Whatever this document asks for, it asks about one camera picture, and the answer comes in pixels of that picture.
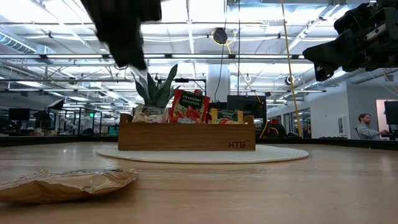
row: snake plant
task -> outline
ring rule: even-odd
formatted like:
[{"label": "snake plant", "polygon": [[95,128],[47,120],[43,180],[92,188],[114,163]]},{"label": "snake plant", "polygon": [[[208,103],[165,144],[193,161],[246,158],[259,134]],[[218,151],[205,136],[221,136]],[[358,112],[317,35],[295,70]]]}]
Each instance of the snake plant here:
[{"label": "snake plant", "polygon": [[180,88],[180,86],[174,88],[172,81],[177,74],[178,65],[174,65],[169,72],[169,75],[161,85],[156,84],[155,80],[148,73],[147,80],[144,77],[139,76],[139,80],[136,79],[133,73],[134,81],[136,82],[136,89],[138,94],[143,97],[146,106],[158,106],[165,108],[170,99],[174,96],[174,90]]}]

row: white round mat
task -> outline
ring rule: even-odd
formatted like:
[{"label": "white round mat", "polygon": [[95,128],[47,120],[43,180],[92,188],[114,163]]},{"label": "white round mat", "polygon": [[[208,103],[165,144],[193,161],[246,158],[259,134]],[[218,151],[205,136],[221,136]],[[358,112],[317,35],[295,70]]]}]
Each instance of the white round mat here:
[{"label": "white round mat", "polygon": [[255,151],[119,151],[100,149],[99,155],[144,162],[182,164],[251,164],[302,159],[310,154],[300,149],[256,145]]}]

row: shirt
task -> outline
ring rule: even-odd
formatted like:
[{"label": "shirt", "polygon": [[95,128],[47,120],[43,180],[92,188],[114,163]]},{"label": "shirt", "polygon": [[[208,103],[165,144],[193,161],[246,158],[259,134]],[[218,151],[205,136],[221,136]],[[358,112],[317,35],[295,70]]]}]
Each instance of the shirt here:
[{"label": "shirt", "polygon": [[380,140],[380,132],[374,130],[370,125],[359,124],[356,126],[356,131],[361,139]]}]

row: green leaf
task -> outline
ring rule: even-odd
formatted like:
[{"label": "green leaf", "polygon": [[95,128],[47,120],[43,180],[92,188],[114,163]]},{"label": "green leaf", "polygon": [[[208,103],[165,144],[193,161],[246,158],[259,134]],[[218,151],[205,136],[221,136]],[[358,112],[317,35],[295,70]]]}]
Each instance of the green leaf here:
[{"label": "green leaf", "polygon": [[178,90],[181,86],[177,86],[176,88],[174,88],[174,86],[172,86],[172,88],[170,89],[170,95],[169,95],[169,101],[173,98],[174,96],[174,90]]},{"label": "green leaf", "polygon": [[156,92],[155,94],[155,101],[157,102],[156,106],[159,106],[161,108],[165,108],[167,106],[167,103],[169,102],[170,88],[172,85],[172,81],[177,74],[177,69],[178,69],[178,64],[172,67],[166,81],[163,84],[161,84],[159,90]]},{"label": "green leaf", "polygon": [[152,78],[152,76],[148,73],[147,74],[147,80],[148,80],[148,94],[150,99],[152,100],[153,103],[157,103],[155,102],[155,94],[157,92],[157,85],[154,81],[154,79]]},{"label": "green leaf", "polygon": [[131,75],[134,78],[134,81],[136,83],[137,92],[144,99],[145,105],[152,106],[152,101],[150,100],[148,92],[146,91],[146,89],[142,86],[141,83],[139,83],[137,81],[136,76],[133,73],[131,73]]}]

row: yellow snack package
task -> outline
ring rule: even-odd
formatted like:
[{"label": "yellow snack package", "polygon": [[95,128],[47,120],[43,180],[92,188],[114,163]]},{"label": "yellow snack package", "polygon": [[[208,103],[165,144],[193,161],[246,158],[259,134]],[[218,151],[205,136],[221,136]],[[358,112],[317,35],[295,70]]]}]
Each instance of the yellow snack package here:
[{"label": "yellow snack package", "polygon": [[243,111],[240,110],[210,110],[212,124],[243,124]]}]

